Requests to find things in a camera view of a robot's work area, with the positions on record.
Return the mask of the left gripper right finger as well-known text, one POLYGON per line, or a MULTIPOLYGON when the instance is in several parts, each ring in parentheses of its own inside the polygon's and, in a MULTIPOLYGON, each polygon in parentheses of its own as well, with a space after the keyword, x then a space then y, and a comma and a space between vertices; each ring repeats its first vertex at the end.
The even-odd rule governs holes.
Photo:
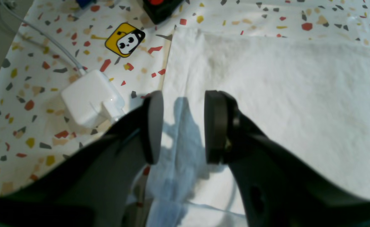
POLYGON ((204 138, 207 163, 229 167, 250 227, 370 227, 370 200, 271 140, 228 93, 204 93, 204 138))

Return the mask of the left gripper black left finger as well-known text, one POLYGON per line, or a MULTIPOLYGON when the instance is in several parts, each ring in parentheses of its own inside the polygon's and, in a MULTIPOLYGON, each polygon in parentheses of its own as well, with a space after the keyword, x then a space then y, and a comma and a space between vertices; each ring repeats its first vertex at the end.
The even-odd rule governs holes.
POLYGON ((161 91, 41 179, 0 197, 0 227, 119 227, 137 174, 159 160, 161 91))

